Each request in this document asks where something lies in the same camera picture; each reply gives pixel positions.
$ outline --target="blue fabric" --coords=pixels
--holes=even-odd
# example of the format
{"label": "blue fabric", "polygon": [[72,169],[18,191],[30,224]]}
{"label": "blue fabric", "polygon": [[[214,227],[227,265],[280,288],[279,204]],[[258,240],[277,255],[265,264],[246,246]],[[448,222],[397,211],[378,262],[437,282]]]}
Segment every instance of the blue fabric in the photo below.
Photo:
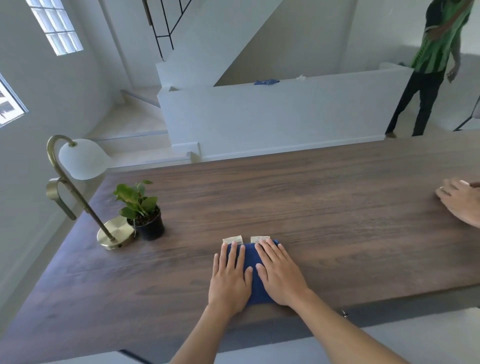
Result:
{"label": "blue fabric", "polygon": [[[244,244],[245,245],[245,263],[243,264],[243,272],[248,267],[253,268],[253,281],[252,281],[252,295],[247,302],[247,306],[251,306],[253,304],[261,304],[261,303],[275,303],[274,300],[270,298],[267,291],[265,290],[264,284],[260,277],[258,276],[257,268],[255,267],[257,263],[262,263],[260,256],[258,255],[255,244]],[[231,244],[228,246],[227,249],[227,257],[230,254]],[[240,244],[237,246],[237,258],[240,253]]]}
{"label": "blue fabric", "polygon": [[267,86],[271,86],[271,85],[275,85],[275,84],[278,84],[280,81],[279,80],[265,80],[265,81],[257,81],[254,83],[254,85],[267,85]]}

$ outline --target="soil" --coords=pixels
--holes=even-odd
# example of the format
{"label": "soil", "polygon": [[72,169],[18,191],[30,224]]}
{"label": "soil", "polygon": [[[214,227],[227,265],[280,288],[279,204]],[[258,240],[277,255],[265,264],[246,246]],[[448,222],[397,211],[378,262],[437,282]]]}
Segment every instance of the soil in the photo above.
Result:
{"label": "soil", "polygon": [[135,224],[133,224],[133,220],[130,220],[129,218],[127,219],[127,222],[131,226],[136,226],[136,227],[145,226],[151,223],[153,220],[155,220],[158,214],[160,214],[160,208],[157,206],[155,207],[155,210],[153,211],[152,214],[148,216],[140,216],[139,218],[136,218]]}

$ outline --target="black pants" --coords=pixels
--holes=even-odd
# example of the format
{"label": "black pants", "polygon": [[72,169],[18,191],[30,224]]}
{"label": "black pants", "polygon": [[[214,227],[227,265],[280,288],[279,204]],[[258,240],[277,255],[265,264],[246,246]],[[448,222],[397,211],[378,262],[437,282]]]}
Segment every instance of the black pants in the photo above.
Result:
{"label": "black pants", "polygon": [[444,81],[445,70],[435,73],[417,73],[414,72],[410,77],[410,81],[403,92],[402,98],[393,115],[392,121],[388,125],[385,133],[391,133],[395,130],[398,116],[405,110],[413,95],[420,91],[420,112],[413,128],[412,136],[423,135],[428,119],[432,113],[433,104],[438,96],[438,90]]}

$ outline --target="wooden table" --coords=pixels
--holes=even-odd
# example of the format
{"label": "wooden table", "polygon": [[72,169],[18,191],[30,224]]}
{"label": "wooden table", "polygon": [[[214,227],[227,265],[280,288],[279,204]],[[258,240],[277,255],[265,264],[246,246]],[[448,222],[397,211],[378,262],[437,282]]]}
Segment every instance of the wooden table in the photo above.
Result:
{"label": "wooden table", "polygon": [[[114,217],[117,183],[143,179],[167,232],[106,251],[83,214],[4,338],[2,363],[126,349],[169,360],[206,303],[222,238],[271,235],[310,287],[359,325],[480,304],[480,231],[434,196],[480,175],[480,133],[366,143],[108,175],[92,199]],[[282,307],[247,309],[223,350],[309,332]]]}

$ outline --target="white glass lamp shade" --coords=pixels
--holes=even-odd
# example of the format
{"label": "white glass lamp shade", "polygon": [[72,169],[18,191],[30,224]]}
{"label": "white glass lamp shade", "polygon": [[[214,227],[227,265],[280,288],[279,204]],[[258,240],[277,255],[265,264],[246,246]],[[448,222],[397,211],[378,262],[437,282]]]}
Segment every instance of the white glass lamp shade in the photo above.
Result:
{"label": "white glass lamp shade", "polygon": [[76,146],[64,144],[59,151],[59,161],[76,180],[97,177],[110,167],[111,159],[95,142],[75,139]]}

